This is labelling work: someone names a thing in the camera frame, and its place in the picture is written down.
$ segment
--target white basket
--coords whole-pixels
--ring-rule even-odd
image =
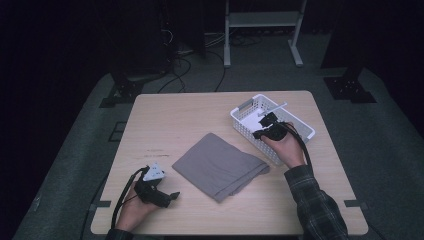
[[[278,158],[274,150],[261,140],[255,139],[252,134],[257,130],[263,129],[262,125],[259,123],[263,116],[259,115],[276,107],[278,107],[278,105],[275,102],[262,94],[258,94],[241,104],[239,107],[233,109],[231,111],[231,116],[233,117],[234,128],[239,131],[241,135],[247,138],[249,142],[255,145],[276,165],[281,165],[282,161]],[[283,107],[277,108],[273,112],[277,116],[278,121],[292,122],[305,143],[315,135],[315,130],[313,128],[286,111]]]

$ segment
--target person's right hand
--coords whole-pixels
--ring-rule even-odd
[[[141,201],[134,190],[136,183],[137,182],[132,183],[125,197],[118,222],[116,223],[116,229],[132,232],[150,213],[160,209],[160,207],[153,203],[144,203]]]
[[[292,123],[288,125],[295,130]],[[287,135],[280,141],[271,140],[264,135],[261,136],[261,140],[277,153],[277,156],[288,168],[305,165],[302,148],[290,132],[287,132]]]

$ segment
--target folded towel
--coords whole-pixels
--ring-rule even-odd
[[[240,192],[259,174],[269,172],[264,161],[213,133],[204,136],[172,167],[217,202]]]

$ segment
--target tabletop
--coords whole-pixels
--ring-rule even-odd
[[[368,231],[319,109],[310,92],[221,92],[142,94],[134,103],[125,132],[91,225],[94,234],[106,234],[112,213],[130,175],[158,163],[166,177],[158,185],[164,193],[181,192],[168,208],[149,215],[135,233],[147,235],[301,235],[292,198],[283,173],[260,150],[233,128],[230,111],[256,94],[276,103],[315,129],[306,144],[315,177],[337,202],[351,235]],[[243,152],[269,163],[271,171],[259,175],[240,193],[217,203],[197,189],[172,165],[207,133],[214,133]]]

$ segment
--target floor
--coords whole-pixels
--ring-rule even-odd
[[[367,69],[359,81],[377,103],[333,99],[323,78],[340,76],[345,69],[320,68],[329,34],[299,37],[304,61],[301,68],[291,57],[289,37],[245,38],[255,44],[232,47],[232,65],[227,69],[222,64],[222,43],[212,45],[205,57],[192,54],[175,60],[175,74],[148,82],[142,92],[310,91],[369,222],[367,234],[351,239],[421,239],[423,139],[382,80]],[[134,76],[134,81],[143,77]],[[27,213],[14,239],[104,238],[90,231],[92,206],[100,197],[119,147],[119,141],[114,141],[119,140],[119,133],[115,139],[110,139],[111,134],[119,122],[128,119],[132,107],[116,104],[100,108],[112,87],[109,74],[99,79],[39,190],[39,201]]]

